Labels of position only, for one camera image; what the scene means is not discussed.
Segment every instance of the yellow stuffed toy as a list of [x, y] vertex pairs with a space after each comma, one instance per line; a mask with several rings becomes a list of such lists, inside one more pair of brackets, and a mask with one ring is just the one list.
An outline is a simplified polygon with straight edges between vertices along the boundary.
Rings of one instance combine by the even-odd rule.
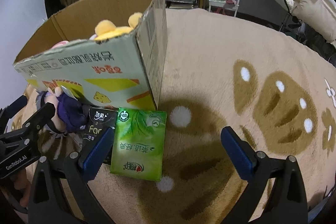
[[97, 35], [95, 40], [104, 40], [112, 37], [117, 37], [124, 33], [129, 33], [133, 30], [139, 23], [142, 13], [134, 13], [128, 18], [129, 26], [116, 27], [109, 20], [102, 20], [97, 24], [94, 31]]

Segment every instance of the doll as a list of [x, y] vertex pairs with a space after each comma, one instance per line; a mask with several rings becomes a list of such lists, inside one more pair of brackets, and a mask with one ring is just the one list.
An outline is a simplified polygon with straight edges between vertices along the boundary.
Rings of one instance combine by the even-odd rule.
[[85, 114], [85, 106], [74, 97], [64, 93], [62, 88], [57, 86], [54, 92], [39, 92], [36, 98], [37, 109], [45, 103], [52, 103], [55, 106], [55, 116], [46, 124], [46, 129], [56, 134], [74, 133], [83, 129], [87, 123], [88, 115]]

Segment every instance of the metal bolt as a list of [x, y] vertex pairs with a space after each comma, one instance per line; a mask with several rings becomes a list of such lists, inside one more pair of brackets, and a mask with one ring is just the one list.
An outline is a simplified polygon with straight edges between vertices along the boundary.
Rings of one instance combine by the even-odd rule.
[[47, 160], [47, 157], [46, 156], [42, 156], [40, 157], [39, 161], [40, 162], [45, 162]]
[[257, 152], [257, 156], [258, 156], [258, 158], [263, 159], [263, 158], [266, 157], [266, 154], [265, 154], [263, 151], [258, 151], [258, 152]]
[[289, 156], [288, 159], [291, 162], [296, 162], [296, 158], [294, 156]]
[[70, 158], [75, 159], [77, 157], [78, 157], [78, 153], [77, 152], [71, 152], [70, 153]]

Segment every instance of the open cardboard box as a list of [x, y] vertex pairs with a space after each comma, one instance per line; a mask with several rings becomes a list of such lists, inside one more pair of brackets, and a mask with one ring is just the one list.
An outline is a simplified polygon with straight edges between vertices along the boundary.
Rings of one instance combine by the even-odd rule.
[[[135, 12], [143, 16], [129, 34], [88, 39], [101, 20], [128, 26]], [[155, 110], [166, 46], [165, 0], [80, 0], [51, 16], [13, 65], [37, 90], [64, 86], [91, 105]]]

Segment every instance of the white dot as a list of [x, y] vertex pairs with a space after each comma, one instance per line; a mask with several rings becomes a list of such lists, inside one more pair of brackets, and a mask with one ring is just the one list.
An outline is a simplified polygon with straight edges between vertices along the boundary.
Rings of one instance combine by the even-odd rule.
[[280, 90], [280, 92], [283, 93], [283, 91], [285, 90], [285, 85], [279, 80], [276, 81], [275, 84], [278, 87], [278, 89]]
[[310, 133], [313, 130], [313, 122], [311, 119], [305, 119], [303, 125], [307, 133]]
[[156, 187], [163, 193], [169, 192], [174, 187], [174, 180], [171, 177], [162, 177], [162, 179], [156, 183]]
[[300, 98], [300, 106], [302, 109], [305, 109], [307, 107], [307, 103], [305, 101], [305, 99]]
[[240, 70], [240, 75], [245, 82], [250, 81], [250, 72], [247, 68], [242, 67]]
[[185, 106], [177, 106], [172, 110], [169, 118], [174, 126], [186, 127], [191, 121], [191, 111]]
[[329, 126], [329, 132], [328, 132], [328, 141], [330, 140], [330, 137], [331, 137], [331, 131], [332, 131], [332, 127]]

